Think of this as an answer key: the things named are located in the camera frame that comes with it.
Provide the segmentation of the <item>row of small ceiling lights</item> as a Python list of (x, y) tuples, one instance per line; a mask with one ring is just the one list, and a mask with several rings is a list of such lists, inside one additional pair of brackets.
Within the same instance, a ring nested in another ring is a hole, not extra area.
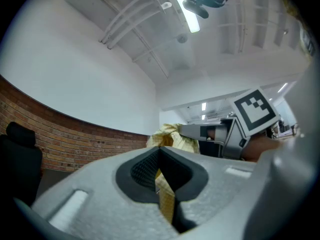
[[(292, 87), (293, 83), (281, 83), (272, 87), (261, 87), (269, 102), (277, 106), (276, 103), (283, 98), (285, 93)], [(201, 117), (199, 119), (209, 121), (227, 117), (228, 114), (235, 113), (230, 103), (230, 98), (222, 98), (215, 101), (207, 101), (201, 104)]]

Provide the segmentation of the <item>person's patterned shirt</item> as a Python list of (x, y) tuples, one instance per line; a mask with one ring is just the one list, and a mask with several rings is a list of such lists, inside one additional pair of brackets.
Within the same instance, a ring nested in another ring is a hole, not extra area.
[(300, 46), (305, 56), (310, 60), (315, 53), (315, 45), (312, 41), (309, 27), (306, 25), (304, 19), (298, 8), (292, 3), (291, 0), (283, 0), (285, 11), (291, 17), (295, 18), (299, 25)]

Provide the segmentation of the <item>person's right forearm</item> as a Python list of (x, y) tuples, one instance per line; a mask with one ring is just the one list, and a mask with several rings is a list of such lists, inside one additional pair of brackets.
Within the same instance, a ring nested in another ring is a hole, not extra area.
[(263, 134), (256, 134), (250, 138), (242, 150), (241, 158), (247, 162), (256, 163), (263, 152), (277, 149), (281, 145), (281, 141), (271, 139)]

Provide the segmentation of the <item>black office chair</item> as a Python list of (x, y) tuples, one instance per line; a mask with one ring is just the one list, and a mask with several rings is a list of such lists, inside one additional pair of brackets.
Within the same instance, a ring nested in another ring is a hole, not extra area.
[(14, 121), (0, 135), (0, 185), (11, 197), (31, 206), (42, 177), (42, 151), (36, 134)]

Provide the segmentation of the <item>white ceiling pipe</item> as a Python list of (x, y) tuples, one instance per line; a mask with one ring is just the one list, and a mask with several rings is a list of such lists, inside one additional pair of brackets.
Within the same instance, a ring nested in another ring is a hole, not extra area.
[[(100, 43), (106, 44), (107, 40), (109, 39), (109, 33), (112, 30), (112, 28), (116, 25), (116, 22), (118, 21), (118, 19), (120, 19), (127, 10), (131, 9), (135, 4), (137, 4), (138, 2), (140, 2), (141, 0), (132, 0), (131, 2), (129, 2), (124, 8), (122, 8), (119, 13), (115, 16), (115, 18), (109, 23), (109, 25), (106, 27), (104, 33), (103, 33), (103, 37), (101, 37), (99, 39)], [(156, 4), (159, 0), (147, 0), (147, 2), (145, 4), (146, 7), (152, 4)]]
[(166, 13), (166, 10), (172, 6), (172, 3), (166, 1), (162, 4), (146, 5), (146, 2), (142, 3), (118, 19), (116, 25), (109, 32), (109, 39), (104, 44), (107, 45), (108, 49), (112, 49), (127, 33), (135, 29), (142, 22), (158, 13)]
[(108, 24), (99, 42), (112, 48), (124, 35), (151, 16), (169, 8), (161, 0), (132, 0)]

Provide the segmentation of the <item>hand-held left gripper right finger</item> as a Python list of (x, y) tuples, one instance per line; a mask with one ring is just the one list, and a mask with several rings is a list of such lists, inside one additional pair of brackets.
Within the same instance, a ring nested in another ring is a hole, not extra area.
[(245, 191), (255, 162), (193, 154), (172, 147), (159, 149), (159, 167), (177, 202), (175, 226), (163, 234), (243, 234), (252, 205)]

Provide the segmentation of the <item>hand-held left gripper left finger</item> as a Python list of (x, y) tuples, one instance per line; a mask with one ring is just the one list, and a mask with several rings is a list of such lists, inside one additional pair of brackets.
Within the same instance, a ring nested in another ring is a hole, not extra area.
[(88, 163), (32, 205), (61, 237), (79, 240), (172, 240), (177, 230), (159, 208), (157, 147)]

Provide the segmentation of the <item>long fluorescent ceiling lamp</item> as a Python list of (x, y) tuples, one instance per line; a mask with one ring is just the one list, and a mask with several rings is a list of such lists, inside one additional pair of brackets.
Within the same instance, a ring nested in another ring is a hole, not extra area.
[(200, 26), (199, 26), (199, 22), (198, 22), (198, 19), (197, 19), (197, 16), (195, 13), (187, 10), (184, 8), (183, 6), (183, 2), (185, 0), (177, 0), (182, 12), (183, 12), (183, 15), (185, 17), (185, 20), (186, 20), (186, 23), (188, 25), (188, 28), (189, 28), (189, 31), (191, 33), (196, 33), (196, 32), (199, 32), (200, 31)]

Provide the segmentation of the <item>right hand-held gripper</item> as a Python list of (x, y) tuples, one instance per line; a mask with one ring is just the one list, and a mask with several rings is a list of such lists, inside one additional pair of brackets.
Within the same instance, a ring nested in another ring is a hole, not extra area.
[(280, 116), (260, 88), (230, 99), (232, 115), (220, 123), (188, 124), (179, 126), (179, 134), (198, 141), (223, 142), (221, 156), (242, 159), (242, 150), (250, 138), (265, 135), (280, 120)]

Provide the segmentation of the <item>pale yellow checked clothes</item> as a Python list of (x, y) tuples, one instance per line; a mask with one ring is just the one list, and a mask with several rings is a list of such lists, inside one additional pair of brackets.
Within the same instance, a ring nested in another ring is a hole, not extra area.
[[(179, 134), (178, 124), (163, 124), (147, 141), (146, 146), (149, 147), (173, 147), (194, 154), (200, 153), (200, 146), (197, 140)], [(173, 222), (175, 194), (164, 175), (160, 170), (155, 176), (155, 186), (159, 190), (159, 206), (163, 216), (169, 223)]]

